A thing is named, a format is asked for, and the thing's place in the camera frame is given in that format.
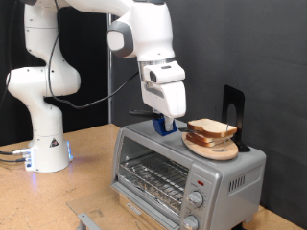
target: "oven rack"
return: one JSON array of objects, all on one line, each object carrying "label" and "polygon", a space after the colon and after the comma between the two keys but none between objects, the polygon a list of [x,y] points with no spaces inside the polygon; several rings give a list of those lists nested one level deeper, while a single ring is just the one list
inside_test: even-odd
[{"label": "oven rack", "polygon": [[129,182],[180,213],[188,169],[156,152],[130,160],[121,167],[130,172],[126,176]]}]

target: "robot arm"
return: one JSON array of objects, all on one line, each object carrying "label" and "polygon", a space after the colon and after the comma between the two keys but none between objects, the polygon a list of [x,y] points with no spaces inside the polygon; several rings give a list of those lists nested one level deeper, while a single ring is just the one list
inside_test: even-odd
[{"label": "robot arm", "polygon": [[[55,0],[21,0],[25,8],[26,47],[30,54],[49,62],[58,35]],[[137,57],[142,97],[153,111],[162,113],[166,131],[185,114],[183,69],[175,61],[171,17],[161,0],[57,0],[60,8],[72,6],[82,12],[103,12],[120,16],[107,34],[108,45],[120,58]],[[59,43],[50,66],[50,80],[56,96],[78,91],[79,73],[63,58]],[[69,164],[70,150],[63,138],[62,114],[44,101],[50,97],[49,66],[12,71],[9,91],[29,109],[33,140],[27,149],[27,171],[56,172]]]},{"label": "robot arm", "polygon": [[175,60],[172,41],[170,13],[160,0],[135,0],[107,33],[114,55],[137,57],[143,102],[164,115],[166,131],[171,131],[174,118],[186,111],[185,72]]}]

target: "bread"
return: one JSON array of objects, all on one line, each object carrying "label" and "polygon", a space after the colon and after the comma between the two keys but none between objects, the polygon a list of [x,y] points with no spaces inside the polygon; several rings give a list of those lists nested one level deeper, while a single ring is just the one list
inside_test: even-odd
[{"label": "bread", "polygon": [[204,146],[204,147],[214,147],[214,146],[219,145],[220,143],[224,142],[224,140],[220,140],[220,141],[216,141],[216,142],[205,143],[205,142],[202,142],[202,141],[199,141],[199,140],[193,138],[191,133],[187,133],[186,139],[188,141],[194,143],[194,144],[197,144],[199,146]]},{"label": "bread", "polygon": [[[221,143],[215,147],[203,147],[186,139],[188,133],[182,132],[182,141],[184,145],[195,154],[214,160],[230,160],[238,155],[238,147],[231,140],[227,140],[226,144]],[[215,151],[226,148],[227,151]]]},{"label": "bread", "polygon": [[228,126],[228,132],[226,132],[227,124],[210,119],[200,119],[188,122],[188,128],[199,130],[204,136],[213,138],[221,138],[237,132],[237,127],[235,126]]},{"label": "bread", "polygon": [[202,134],[200,133],[189,133],[194,139],[198,140],[198,141],[201,141],[201,142],[204,142],[204,143],[210,143],[210,142],[218,142],[218,141],[221,141],[224,139],[230,139],[231,137],[233,137],[233,134],[232,135],[228,135],[226,137],[220,137],[220,138],[213,138],[213,137],[206,137],[206,136],[203,136]]}]

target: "metal bracket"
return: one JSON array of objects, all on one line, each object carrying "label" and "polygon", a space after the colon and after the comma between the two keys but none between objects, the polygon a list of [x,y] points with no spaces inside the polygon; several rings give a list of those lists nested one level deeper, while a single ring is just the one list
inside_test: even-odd
[{"label": "metal bracket", "polygon": [[80,225],[77,230],[86,230],[86,227],[89,230],[102,230],[86,213],[79,214],[78,218],[80,220]]},{"label": "metal bracket", "polygon": [[224,99],[223,99],[223,112],[222,122],[227,123],[228,108],[233,104],[237,112],[237,133],[234,135],[234,143],[237,145],[239,152],[248,152],[250,148],[241,142],[242,128],[243,128],[243,117],[244,117],[244,104],[245,104],[244,93],[230,87],[229,85],[224,86]]}]

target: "black bookend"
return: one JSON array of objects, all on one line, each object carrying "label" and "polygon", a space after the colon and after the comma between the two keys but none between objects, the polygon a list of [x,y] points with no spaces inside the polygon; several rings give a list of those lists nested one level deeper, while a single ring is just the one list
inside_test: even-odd
[{"label": "black bookend", "polygon": [[233,104],[237,112],[237,132],[234,135],[233,141],[237,145],[239,152],[248,152],[250,148],[241,142],[242,138],[242,127],[243,127],[243,116],[244,116],[244,103],[245,96],[240,90],[230,87],[229,85],[224,86],[224,99],[223,99],[223,112],[222,122],[227,124],[228,108]]}]

